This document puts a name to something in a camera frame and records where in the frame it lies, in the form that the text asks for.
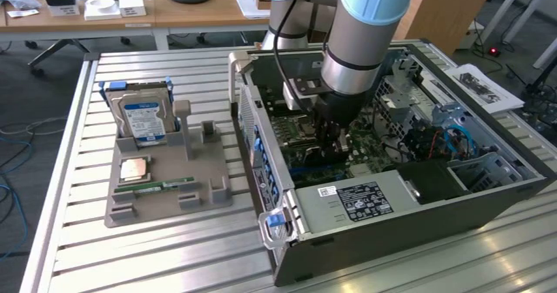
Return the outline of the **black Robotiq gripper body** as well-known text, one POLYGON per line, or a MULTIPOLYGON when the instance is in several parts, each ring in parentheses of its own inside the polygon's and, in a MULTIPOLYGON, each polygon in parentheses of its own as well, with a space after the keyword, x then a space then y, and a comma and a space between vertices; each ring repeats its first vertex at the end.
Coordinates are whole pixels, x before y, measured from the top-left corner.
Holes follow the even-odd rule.
POLYGON ((331 91, 319 96, 315 103, 317 121, 336 124, 340 128, 348 128, 357 118, 365 105, 367 94, 344 95, 331 91))

